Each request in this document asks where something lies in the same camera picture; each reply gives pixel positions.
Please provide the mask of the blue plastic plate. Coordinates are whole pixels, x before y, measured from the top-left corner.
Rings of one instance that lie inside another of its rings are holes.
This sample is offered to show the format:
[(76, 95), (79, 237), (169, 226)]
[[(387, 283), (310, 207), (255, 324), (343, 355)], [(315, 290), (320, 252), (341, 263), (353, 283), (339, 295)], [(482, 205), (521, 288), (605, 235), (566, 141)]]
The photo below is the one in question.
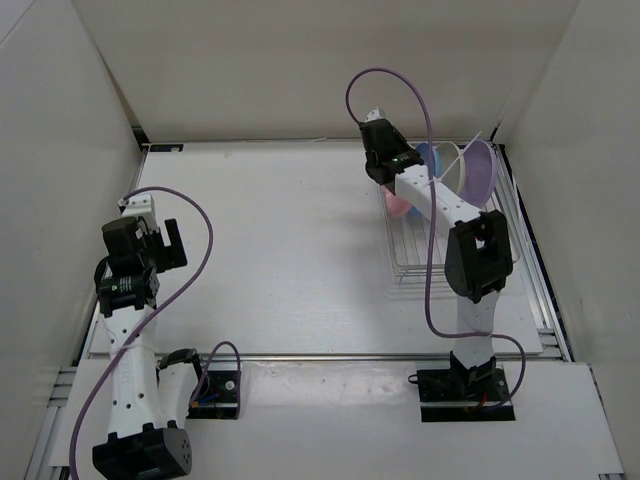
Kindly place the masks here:
[(418, 152), (420, 157), (427, 162), (429, 159), (428, 149), (432, 150), (433, 163), (434, 163), (434, 176), (439, 177), (441, 174), (441, 162), (440, 156), (435, 147), (430, 147), (428, 143), (422, 142), (415, 146), (415, 150)]

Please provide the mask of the pink plastic plate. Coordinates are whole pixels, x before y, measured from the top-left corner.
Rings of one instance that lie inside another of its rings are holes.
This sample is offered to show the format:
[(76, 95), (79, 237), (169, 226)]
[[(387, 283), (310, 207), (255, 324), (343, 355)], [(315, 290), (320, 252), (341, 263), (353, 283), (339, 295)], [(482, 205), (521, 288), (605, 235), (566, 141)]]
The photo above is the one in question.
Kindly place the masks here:
[(387, 212), (391, 216), (402, 217), (412, 209), (412, 205), (408, 201), (398, 197), (386, 187), (382, 187), (381, 192), (385, 200)]

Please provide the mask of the white plastic plate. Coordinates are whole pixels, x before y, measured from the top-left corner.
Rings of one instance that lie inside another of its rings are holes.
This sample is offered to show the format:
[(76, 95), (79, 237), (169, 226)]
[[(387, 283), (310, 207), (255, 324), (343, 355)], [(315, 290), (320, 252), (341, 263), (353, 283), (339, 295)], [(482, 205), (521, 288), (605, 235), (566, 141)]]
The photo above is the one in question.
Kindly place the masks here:
[(466, 160), (463, 148), (451, 141), (435, 146), (436, 177), (454, 193), (461, 194), (466, 183)]

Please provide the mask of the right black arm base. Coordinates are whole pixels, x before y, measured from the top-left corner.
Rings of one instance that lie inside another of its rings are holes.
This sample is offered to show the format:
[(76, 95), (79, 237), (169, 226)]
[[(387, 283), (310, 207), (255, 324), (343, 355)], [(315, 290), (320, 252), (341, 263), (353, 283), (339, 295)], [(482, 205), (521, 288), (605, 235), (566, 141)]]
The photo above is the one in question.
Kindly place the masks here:
[(418, 388), (421, 421), (509, 422), (515, 421), (514, 408), (503, 369), (464, 391), (449, 369), (418, 370), (407, 378)]

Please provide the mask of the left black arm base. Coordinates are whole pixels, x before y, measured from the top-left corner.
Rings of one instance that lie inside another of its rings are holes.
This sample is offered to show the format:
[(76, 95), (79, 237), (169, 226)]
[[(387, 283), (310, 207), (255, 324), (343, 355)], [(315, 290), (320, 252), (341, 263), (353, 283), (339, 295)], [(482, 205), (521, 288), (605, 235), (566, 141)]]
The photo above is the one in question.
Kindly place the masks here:
[(190, 420), (238, 420), (241, 413), (242, 363), (212, 362), (202, 368), (206, 374), (196, 399), (191, 403), (187, 418)]

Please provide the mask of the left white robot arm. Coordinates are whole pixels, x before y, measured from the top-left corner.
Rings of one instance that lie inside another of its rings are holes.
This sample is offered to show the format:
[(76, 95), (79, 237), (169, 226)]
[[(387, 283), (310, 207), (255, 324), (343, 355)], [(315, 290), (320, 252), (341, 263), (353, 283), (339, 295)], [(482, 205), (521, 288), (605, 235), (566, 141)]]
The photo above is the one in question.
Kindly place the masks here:
[(187, 264), (178, 225), (123, 217), (102, 233), (108, 254), (96, 269), (96, 292), (117, 364), (108, 376), (107, 439), (93, 447), (93, 465), (107, 479), (184, 477), (192, 469), (188, 400), (206, 395), (210, 377), (194, 349), (158, 360), (154, 325), (137, 327), (157, 308), (159, 274)]

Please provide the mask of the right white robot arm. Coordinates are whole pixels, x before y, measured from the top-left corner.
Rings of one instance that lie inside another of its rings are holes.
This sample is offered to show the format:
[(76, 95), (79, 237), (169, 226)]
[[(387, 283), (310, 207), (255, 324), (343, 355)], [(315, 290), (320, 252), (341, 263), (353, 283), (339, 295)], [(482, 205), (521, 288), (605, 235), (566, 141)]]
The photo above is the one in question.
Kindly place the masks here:
[(484, 400), (496, 371), (495, 311), (513, 271), (505, 216), (467, 203), (433, 176), (431, 160), (423, 160), (388, 120), (361, 122), (365, 170), (395, 197), (408, 202), (430, 223), (428, 249), (435, 232), (447, 235), (444, 273), (456, 294), (456, 330), (437, 330), (429, 310), (427, 325), (440, 338), (454, 341), (450, 366), (443, 372), (452, 393), (464, 400)]

